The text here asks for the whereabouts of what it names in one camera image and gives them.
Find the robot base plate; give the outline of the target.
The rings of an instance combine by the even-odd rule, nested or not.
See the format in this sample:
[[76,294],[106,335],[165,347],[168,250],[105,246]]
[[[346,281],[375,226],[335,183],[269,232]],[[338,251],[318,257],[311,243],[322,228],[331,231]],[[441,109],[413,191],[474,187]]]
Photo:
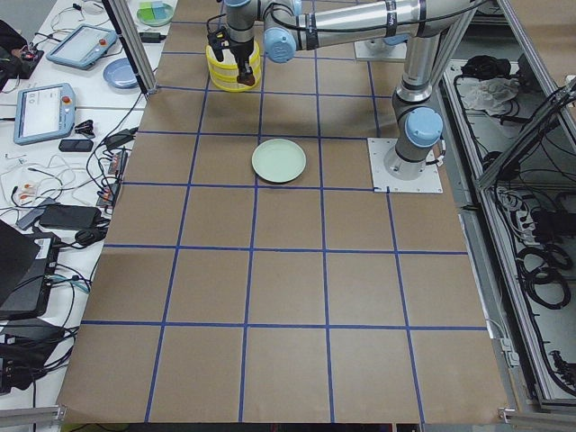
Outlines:
[[431,149],[427,158],[416,163],[401,159],[396,153],[396,139],[367,140],[373,190],[392,194],[441,194],[439,168]]
[[407,44],[398,45],[373,45],[367,41],[358,41],[355,43],[355,57],[362,61],[382,61],[382,62],[400,62],[406,57]]

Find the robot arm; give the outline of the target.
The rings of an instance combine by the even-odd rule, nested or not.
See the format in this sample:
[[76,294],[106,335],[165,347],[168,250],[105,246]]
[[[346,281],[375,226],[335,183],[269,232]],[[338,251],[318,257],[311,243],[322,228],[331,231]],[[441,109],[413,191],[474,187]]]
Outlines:
[[367,59],[391,61],[405,48],[403,73],[394,96],[400,136],[385,157],[395,175],[423,170],[428,154],[441,140],[443,123],[428,106],[443,64],[439,45],[444,33],[456,32],[473,16],[479,1],[376,1],[305,13],[299,1],[226,1],[223,24],[208,29],[207,40],[218,61],[229,52],[243,86],[255,82],[249,57],[254,52],[254,27],[262,23],[265,55],[278,64],[299,51],[352,44],[367,49]]

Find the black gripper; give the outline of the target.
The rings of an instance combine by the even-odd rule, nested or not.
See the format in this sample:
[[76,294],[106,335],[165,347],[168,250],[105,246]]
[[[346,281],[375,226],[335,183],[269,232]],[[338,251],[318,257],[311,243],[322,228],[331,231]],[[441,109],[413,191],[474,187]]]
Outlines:
[[224,60],[224,51],[229,50],[233,55],[238,67],[238,79],[251,79],[251,66],[249,57],[253,52],[253,40],[239,41],[232,35],[232,30],[221,26],[215,31],[208,31],[208,44],[218,62]]

